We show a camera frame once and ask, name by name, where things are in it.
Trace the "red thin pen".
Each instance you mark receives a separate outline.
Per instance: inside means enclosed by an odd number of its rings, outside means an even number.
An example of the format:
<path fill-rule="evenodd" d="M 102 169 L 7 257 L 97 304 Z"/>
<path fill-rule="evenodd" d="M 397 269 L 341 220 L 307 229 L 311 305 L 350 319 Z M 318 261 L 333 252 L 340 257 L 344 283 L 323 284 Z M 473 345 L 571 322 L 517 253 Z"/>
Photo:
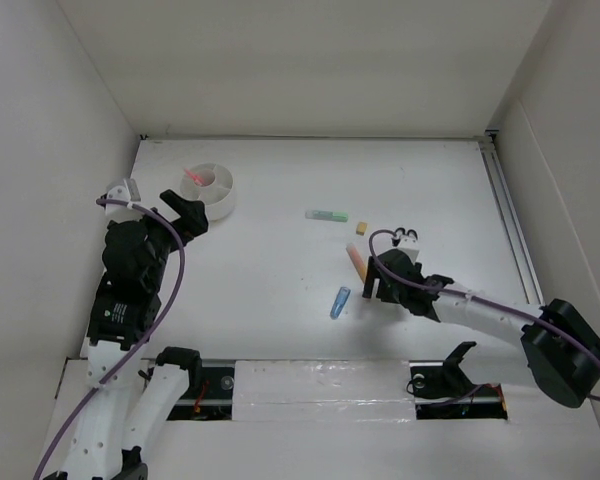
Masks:
<path fill-rule="evenodd" d="M 197 174 L 188 169 L 184 169 L 185 174 L 198 186 L 204 186 L 204 180 Z"/>

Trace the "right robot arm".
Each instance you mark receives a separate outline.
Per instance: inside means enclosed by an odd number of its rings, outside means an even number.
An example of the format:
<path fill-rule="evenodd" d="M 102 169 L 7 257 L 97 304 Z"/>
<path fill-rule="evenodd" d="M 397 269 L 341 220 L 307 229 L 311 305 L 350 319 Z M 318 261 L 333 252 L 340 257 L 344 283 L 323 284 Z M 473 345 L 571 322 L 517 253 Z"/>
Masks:
<path fill-rule="evenodd" d="M 462 340 L 445 358 L 413 368 L 415 397 L 444 407 L 505 383 L 536 387 L 572 409 L 600 401 L 600 336 L 572 304 L 509 305 L 421 270 L 403 249 L 372 253 L 363 295 L 436 324 L 466 327 L 513 352 L 491 354 L 476 340 Z"/>

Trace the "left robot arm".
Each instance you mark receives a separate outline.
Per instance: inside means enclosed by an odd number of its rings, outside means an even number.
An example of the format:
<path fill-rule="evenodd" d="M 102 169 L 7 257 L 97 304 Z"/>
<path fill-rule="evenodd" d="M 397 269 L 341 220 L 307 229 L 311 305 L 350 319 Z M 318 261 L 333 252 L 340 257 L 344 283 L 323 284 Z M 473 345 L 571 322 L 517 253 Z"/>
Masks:
<path fill-rule="evenodd" d="M 51 440 L 37 479 L 145 479 L 160 430 L 182 397 L 202 387 L 198 351 L 167 347 L 140 369 L 149 340 L 165 320 L 185 273 L 185 247 L 205 234 L 200 200 L 160 195 L 177 215 L 167 220 L 125 187 L 97 199 L 109 219 L 104 272 L 86 333 L 87 393 Z"/>

